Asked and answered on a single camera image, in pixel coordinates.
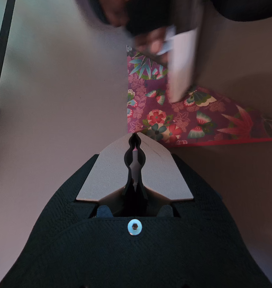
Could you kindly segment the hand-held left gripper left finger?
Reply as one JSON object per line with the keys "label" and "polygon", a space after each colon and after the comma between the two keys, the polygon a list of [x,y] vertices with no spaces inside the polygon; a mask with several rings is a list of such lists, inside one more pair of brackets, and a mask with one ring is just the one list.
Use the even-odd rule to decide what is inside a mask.
{"label": "hand-held left gripper left finger", "polygon": [[128,133],[100,152],[76,201],[106,205],[112,213],[122,213],[128,201],[127,196],[134,193],[130,168],[134,136]]}

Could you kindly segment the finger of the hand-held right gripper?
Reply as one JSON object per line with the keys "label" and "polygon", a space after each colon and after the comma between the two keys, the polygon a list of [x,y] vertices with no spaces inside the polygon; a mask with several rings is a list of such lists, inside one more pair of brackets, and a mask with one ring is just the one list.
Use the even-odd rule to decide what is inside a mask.
{"label": "finger of the hand-held right gripper", "polygon": [[181,101],[192,85],[200,28],[180,34],[175,34],[174,30],[170,29],[167,35],[170,103]]}

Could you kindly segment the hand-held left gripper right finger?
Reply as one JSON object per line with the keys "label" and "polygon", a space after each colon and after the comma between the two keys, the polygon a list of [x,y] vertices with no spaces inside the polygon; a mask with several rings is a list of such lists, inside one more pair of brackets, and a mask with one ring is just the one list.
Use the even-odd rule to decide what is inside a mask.
{"label": "hand-held left gripper right finger", "polygon": [[194,199],[171,153],[141,132],[135,134],[138,150],[136,191],[143,199],[143,213],[158,213],[162,206]]}

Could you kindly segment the black strip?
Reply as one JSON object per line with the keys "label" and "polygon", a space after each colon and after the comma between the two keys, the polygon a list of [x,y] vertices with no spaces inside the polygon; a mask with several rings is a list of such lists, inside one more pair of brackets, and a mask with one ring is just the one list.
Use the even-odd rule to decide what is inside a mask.
{"label": "black strip", "polygon": [[0,78],[14,13],[15,0],[7,0],[0,29]]}

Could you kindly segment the person's right hand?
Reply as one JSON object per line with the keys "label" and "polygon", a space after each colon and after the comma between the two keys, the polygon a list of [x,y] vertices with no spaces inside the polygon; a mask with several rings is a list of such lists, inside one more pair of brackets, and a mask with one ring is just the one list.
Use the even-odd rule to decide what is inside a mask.
{"label": "person's right hand", "polygon": [[[129,21],[125,0],[100,0],[100,6],[108,23],[113,27],[126,28]],[[134,38],[134,47],[139,52],[157,55],[163,48],[166,28],[162,27],[151,32],[137,35]]]}

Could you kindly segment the purple floral origami paper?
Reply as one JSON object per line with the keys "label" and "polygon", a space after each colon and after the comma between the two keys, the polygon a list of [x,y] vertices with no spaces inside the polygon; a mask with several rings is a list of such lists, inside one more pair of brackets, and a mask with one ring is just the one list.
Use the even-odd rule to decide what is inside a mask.
{"label": "purple floral origami paper", "polygon": [[126,49],[128,132],[165,147],[272,142],[272,118],[199,85],[170,103],[168,69]]}

